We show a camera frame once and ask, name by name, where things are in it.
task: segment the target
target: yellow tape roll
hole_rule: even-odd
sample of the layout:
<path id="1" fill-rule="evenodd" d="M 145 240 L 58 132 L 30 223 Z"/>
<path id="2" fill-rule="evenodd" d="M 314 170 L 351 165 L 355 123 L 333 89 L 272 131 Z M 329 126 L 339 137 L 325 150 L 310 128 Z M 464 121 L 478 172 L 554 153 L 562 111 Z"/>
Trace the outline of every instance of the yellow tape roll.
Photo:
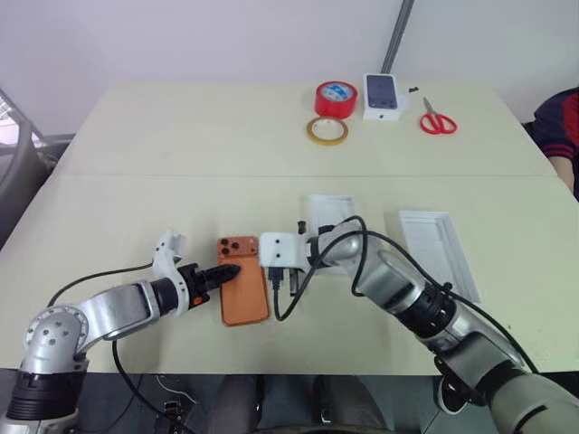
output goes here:
<path id="1" fill-rule="evenodd" d="M 341 127 L 341 134 L 336 138 L 323 138 L 316 134 L 316 129 L 321 126 L 321 123 L 329 124 L 335 123 L 339 127 Z M 347 137 L 347 125 L 342 122 L 338 118 L 331 118 L 330 116 L 320 116 L 319 118 L 313 118 L 309 121 L 308 126 L 306 127 L 306 131 L 308 131 L 308 137 L 311 141 L 324 146 L 334 146 L 339 145 Z"/>

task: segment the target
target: black pants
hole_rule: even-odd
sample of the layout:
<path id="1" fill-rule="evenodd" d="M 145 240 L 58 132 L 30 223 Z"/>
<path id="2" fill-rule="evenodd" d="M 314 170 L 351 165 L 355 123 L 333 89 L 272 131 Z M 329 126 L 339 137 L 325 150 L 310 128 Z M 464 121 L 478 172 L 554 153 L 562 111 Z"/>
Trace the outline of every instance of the black pants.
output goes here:
<path id="1" fill-rule="evenodd" d="M 209 434 L 246 434 L 260 422 L 262 396 L 257 375 L 228 375 L 209 414 Z M 319 376 L 314 381 L 312 426 L 324 420 L 340 426 L 385 429 L 384 418 L 370 392 L 354 376 Z"/>

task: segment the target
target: white tray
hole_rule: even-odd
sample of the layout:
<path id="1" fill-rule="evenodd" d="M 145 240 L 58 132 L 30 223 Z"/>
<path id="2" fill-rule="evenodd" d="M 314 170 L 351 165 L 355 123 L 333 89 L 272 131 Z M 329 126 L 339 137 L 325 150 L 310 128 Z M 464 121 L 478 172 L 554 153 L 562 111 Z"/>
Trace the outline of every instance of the white tray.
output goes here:
<path id="1" fill-rule="evenodd" d="M 470 274 L 459 237 L 447 212 L 400 211 L 403 234 L 410 254 L 441 283 L 480 304 L 480 293 Z"/>

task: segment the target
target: red scissors handle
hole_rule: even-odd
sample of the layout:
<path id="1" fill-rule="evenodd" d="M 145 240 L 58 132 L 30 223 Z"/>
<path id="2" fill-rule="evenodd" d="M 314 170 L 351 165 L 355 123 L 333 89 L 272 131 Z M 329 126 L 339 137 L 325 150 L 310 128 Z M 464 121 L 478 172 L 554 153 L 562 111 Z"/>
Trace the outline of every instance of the red scissors handle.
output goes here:
<path id="1" fill-rule="evenodd" d="M 458 127 L 448 116 L 438 113 L 426 113 L 420 119 L 420 128 L 428 134 L 452 134 Z"/>

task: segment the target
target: smartphone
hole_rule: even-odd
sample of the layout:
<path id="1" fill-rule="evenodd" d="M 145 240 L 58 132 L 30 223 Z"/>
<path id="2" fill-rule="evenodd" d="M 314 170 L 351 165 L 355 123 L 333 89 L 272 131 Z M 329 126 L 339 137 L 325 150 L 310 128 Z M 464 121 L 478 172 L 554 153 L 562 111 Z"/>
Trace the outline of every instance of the smartphone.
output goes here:
<path id="1" fill-rule="evenodd" d="M 394 79 L 390 75 L 365 76 L 368 106 L 372 109 L 397 109 Z"/>
<path id="2" fill-rule="evenodd" d="M 226 237 L 217 241 L 219 263 L 242 268 L 236 278 L 221 285 L 221 316 L 226 326 L 259 323 L 270 316 L 258 248 L 256 237 Z"/>

